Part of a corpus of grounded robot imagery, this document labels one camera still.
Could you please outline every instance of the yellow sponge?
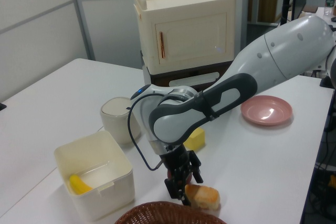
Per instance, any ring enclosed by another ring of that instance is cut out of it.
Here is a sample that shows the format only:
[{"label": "yellow sponge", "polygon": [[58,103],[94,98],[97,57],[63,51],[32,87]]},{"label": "yellow sponge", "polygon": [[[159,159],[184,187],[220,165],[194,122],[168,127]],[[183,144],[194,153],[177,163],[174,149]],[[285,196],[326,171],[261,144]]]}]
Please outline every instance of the yellow sponge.
[{"label": "yellow sponge", "polygon": [[191,133],[184,146],[190,150],[196,151],[205,145],[205,132],[202,128],[197,128]]}]

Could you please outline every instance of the cabinet door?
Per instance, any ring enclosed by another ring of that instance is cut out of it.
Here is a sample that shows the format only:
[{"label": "cabinet door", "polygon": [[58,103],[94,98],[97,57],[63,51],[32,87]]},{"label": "cabinet door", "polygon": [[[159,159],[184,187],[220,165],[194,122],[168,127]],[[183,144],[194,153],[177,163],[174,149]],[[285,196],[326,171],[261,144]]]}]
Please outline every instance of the cabinet door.
[{"label": "cabinet door", "polygon": [[160,64],[222,57],[226,52],[226,13],[155,25]]}]

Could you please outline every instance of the cream toy cabinet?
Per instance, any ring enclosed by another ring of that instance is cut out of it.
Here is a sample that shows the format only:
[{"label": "cream toy cabinet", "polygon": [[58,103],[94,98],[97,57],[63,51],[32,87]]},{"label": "cream toy cabinet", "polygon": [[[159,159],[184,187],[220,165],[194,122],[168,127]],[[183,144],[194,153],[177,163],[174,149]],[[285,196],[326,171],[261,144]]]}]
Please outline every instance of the cream toy cabinet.
[{"label": "cream toy cabinet", "polygon": [[234,58],[236,0],[134,0],[150,74]]}]

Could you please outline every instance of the bottle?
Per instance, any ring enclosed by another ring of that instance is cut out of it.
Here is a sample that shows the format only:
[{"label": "bottle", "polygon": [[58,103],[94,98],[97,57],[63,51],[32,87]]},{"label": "bottle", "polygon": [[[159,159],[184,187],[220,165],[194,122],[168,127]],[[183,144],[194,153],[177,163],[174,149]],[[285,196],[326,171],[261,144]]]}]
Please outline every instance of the bottle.
[{"label": "bottle", "polygon": [[332,16],[335,0],[325,0],[324,15]]}]

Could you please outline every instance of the cabinet handle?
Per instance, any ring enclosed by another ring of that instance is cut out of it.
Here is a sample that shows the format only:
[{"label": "cabinet handle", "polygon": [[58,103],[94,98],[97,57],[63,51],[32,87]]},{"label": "cabinet handle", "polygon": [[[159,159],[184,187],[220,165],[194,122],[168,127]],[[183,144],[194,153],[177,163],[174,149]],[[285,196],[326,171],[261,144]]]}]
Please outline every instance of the cabinet handle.
[{"label": "cabinet handle", "polygon": [[164,52],[163,32],[160,32],[160,43],[161,43],[162,59],[165,59],[166,55],[165,55],[165,52]]}]

